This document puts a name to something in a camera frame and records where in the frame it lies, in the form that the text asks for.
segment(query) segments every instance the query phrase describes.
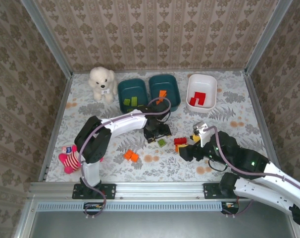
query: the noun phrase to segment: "stuffed toy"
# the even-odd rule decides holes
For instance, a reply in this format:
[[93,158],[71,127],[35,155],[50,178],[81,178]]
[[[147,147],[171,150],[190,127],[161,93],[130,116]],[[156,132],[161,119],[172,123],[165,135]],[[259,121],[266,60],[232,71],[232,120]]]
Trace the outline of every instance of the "stuffed toy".
[[94,99],[100,101],[105,97],[106,102],[112,103],[117,95],[115,73],[104,67],[93,68],[90,72],[89,85],[93,89]]
[[80,166],[80,162],[78,161],[79,153],[77,152],[76,145],[72,146],[72,151],[69,154],[59,154],[59,160],[64,165],[64,172],[67,174],[71,174],[76,171]]

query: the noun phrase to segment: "table surface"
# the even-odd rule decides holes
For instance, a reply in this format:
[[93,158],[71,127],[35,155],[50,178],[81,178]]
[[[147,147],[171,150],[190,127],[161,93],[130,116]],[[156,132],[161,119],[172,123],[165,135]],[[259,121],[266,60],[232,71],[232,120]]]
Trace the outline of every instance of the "table surface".
[[[130,131],[112,138],[104,160],[100,163],[100,178],[104,182],[131,181],[220,181],[223,173],[212,170],[207,159],[197,162],[184,161],[174,149],[173,139],[187,137],[193,133],[193,124],[204,121],[215,125],[218,130],[236,138],[240,146],[253,149],[267,156],[254,110],[250,101],[244,76],[241,71],[167,72],[176,77],[181,96],[181,104],[167,122],[172,136],[164,137],[167,145],[160,148],[158,143],[147,144],[143,130]],[[186,108],[186,92],[189,77],[194,73],[211,75],[217,80],[216,107],[208,114],[194,113]],[[141,78],[146,82],[158,72],[117,73],[118,81]],[[54,153],[46,181],[79,181],[80,171],[68,175],[58,159],[62,146],[72,145],[74,138],[86,122],[96,115],[107,119],[121,115],[118,96],[113,103],[96,102],[88,85],[88,74],[73,75],[71,91],[59,129]],[[139,155],[137,163],[124,159],[123,155],[131,149]],[[215,168],[223,165],[213,163]]]

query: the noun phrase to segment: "wallpaper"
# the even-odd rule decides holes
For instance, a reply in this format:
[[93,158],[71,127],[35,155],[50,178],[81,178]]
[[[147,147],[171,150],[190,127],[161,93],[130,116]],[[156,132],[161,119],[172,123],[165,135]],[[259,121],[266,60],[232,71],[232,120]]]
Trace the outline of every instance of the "wallpaper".
[[0,238],[38,180],[65,83],[20,1],[0,0]]
[[75,72],[244,68],[277,0],[36,0]]
[[300,181],[300,0],[251,75],[282,169]]

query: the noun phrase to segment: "teal plastic container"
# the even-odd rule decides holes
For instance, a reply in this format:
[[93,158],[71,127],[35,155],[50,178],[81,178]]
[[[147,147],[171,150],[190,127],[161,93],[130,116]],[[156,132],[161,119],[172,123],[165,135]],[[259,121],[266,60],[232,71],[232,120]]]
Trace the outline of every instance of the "teal plastic container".
[[[122,113],[128,113],[129,109],[135,109],[138,107],[131,106],[131,98],[137,97],[137,105],[148,105],[148,96],[146,84],[142,79],[133,78],[121,81],[118,84],[118,99],[119,107]],[[124,105],[124,100],[130,99],[130,105]]]
[[160,90],[166,91],[166,98],[171,102],[171,111],[178,109],[181,103],[179,87],[176,78],[171,74],[160,74],[149,79],[151,99],[159,97]]

